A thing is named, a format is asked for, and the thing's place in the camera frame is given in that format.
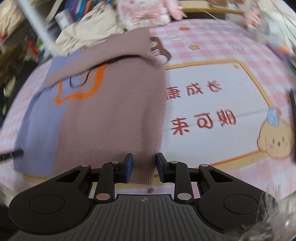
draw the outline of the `cartoon puppy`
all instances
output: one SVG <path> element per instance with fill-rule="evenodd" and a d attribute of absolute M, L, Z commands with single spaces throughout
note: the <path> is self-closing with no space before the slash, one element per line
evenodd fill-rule
<path fill-rule="evenodd" d="M 291 127 L 280 119 L 281 111 L 270 108 L 264 120 L 257 140 L 258 149 L 271 158 L 284 159 L 294 149 L 294 135 Z"/>
<path fill-rule="evenodd" d="M 151 39 L 151 53 L 157 57 L 157 59 L 162 63 L 166 64 L 171 59 L 171 54 L 163 47 L 161 41 L 157 37 L 150 37 Z"/>

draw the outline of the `red chinese characters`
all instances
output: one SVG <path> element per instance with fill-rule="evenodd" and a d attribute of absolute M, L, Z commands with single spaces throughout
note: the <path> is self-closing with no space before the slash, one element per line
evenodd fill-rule
<path fill-rule="evenodd" d="M 175 87 L 169 87 L 167 88 L 167 99 L 176 99 L 176 98 L 181 98 L 180 96 L 180 90 L 176 89 L 178 86 Z"/>
<path fill-rule="evenodd" d="M 210 117 L 210 113 L 202 113 L 194 116 L 195 118 L 198 117 L 197 119 L 197 126 L 199 128 L 208 128 L 212 129 L 214 126 L 214 123 Z"/>
<path fill-rule="evenodd" d="M 220 110 L 217 111 L 216 114 L 218 115 L 219 121 L 221 123 L 221 126 L 223 127 L 226 125 L 236 125 L 237 121 L 235 118 L 235 115 L 231 110 Z M 212 129 L 214 127 L 214 122 L 210 116 L 210 113 L 201 113 L 194 116 L 197 118 L 196 125 L 199 128 L 207 128 Z M 171 130 L 174 130 L 173 135 L 180 134 L 183 136 L 183 132 L 190 132 L 187 128 L 189 125 L 184 121 L 186 118 L 176 118 L 175 120 L 172 120 L 172 124 L 176 127 L 171 128 Z"/>
<path fill-rule="evenodd" d="M 222 88 L 220 87 L 220 84 L 216 80 L 214 80 L 212 82 L 208 81 L 207 83 L 208 83 L 207 87 L 209 87 L 209 89 L 212 92 L 219 92 L 220 90 L 222 90 Z M 177 89 L 177 88 L 178 88 L 177 86 L 167 88 L 167 100 L 181 98 L 180 90 Z M 203 94 L 202 88 L 196 82 L 191 83 L 191 85 L 186 86 L 186 90 L 187 90 L 187 95 L 188 96 L 195 95 L 195 94 L 198 94 L 198 93 Z"/>
<path fill-rule="evenodd" d="M 208 81 L 207 87 L 209 87 L 212 92 L 219 92 L 220 90 L 222 90 L 220 84 L 218 84 L 215 80 L 212 82 Z"/>
<path fill-rule="evenodd" d="M 217 111 L 216 114 L 218 115 L 222 127 L 225 124 L 235 125 L 237 123 L 237 120 L 231 110 L 220 110 Z"/>
<path fill-rule="evenodd" d="M 198 93 L 203 94 L 203 92 L 201 91 L 201 87 L 199 87 L 199 84 L 195 82 L 195 84 L 191 83 L 191 85 L 186 87 L 187 89 L 187 95 L 195 95 Z"/>
<path fill-rule="evenodd" d="M 177 133 L 179 133 L 181 136 L 183 136 L 183 131 L 189 132 L 188 129 L 185 129 L 186 127 L 189 127 L 189 125 L 183 120 L 186 120 L 186 118 L 177 117 L 177 119 L 171 121 L 173 125 L 176 126 L 175 128 L 171 129 L 171 130 L 175 130 L 173 135 L 176 135 Z"/>

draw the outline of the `pink plush bunny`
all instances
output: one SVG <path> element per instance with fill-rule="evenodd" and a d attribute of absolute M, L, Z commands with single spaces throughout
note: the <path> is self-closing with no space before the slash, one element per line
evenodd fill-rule
<path fill-rule="evenodd" d="M 183 17 L 187 17 L 182 11 L 182 7 L 179 6 L 178 0 L 162 0 L 163 6 L 168 9 L 168 13 L 173 19 L 180 20 Z"/>
<path fill-rule="evenodd" d="M 161 0 L 118 0 L 120 21 L 127 30 L 156 27 L 170 23 L 170 16 Z"/>
<path fill-rule="evenodd" d="M 248 12 L 244 15 L 243 23 L 253 25 L 256 28 L 259 28 L 261 25 L 261 15 L 258 12 Z"/>

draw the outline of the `pink gingham tablecloth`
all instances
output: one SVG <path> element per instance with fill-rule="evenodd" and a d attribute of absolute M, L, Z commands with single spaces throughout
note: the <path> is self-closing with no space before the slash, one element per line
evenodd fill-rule
<path fill-rule="evenodd" d="M 187 26 L 190 31 L 181 31 Z M 172 55 L 169 64 L 181 64 L 191 61 L 234 58 L 242 61 L 255 75 L 265 92 L 282 111 L 282 119 L 292 123 L 287 93 L 293 86 L 293 77 L 287 67 L 269 49 L 262 44 L 246 38 L 248 33 L 231 22 L 216 20 L 182 20 L 168 26 L 151 29 L 152 36 L 158 36 Z M 183 41 L 169 41 L 175 35 Z M 190 45 L 199 47 L 198 51 L 189 49 Z M 43 83 L 51 61 L 37 68 L 28 78 L 16 97 L 0 133 L 0 153 L 14 149 L 17 132 L 32 96 Z M 296 190 L 296 166 L 290 158 L 274 160 L 266 158 L 246 167 L 230 171 L 233 175 L 262 190 L 270 186 L 281 185 L 282 196 Z M 13 170 L 13 162 L 0 164 L 0 182 L 16 193 L 36 183 L 24 181 L 22 174 Z M 197 187 L 193 185 L 198 196 Z M 173 193 L 173 185 L 138 186 L 132 189 L 120 189 L 116 193 L 160 194 Z"/>

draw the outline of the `knitted sweater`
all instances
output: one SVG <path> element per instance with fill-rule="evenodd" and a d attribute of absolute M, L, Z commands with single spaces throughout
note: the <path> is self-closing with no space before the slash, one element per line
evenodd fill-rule
<path fill-rule="evenodd" d="M 15 168 L 52 176 L 134 155 L 131 181 L 150 183 L 165 113 L 165 73 L 146 28 L 53 59 L 18 133 Z"/>

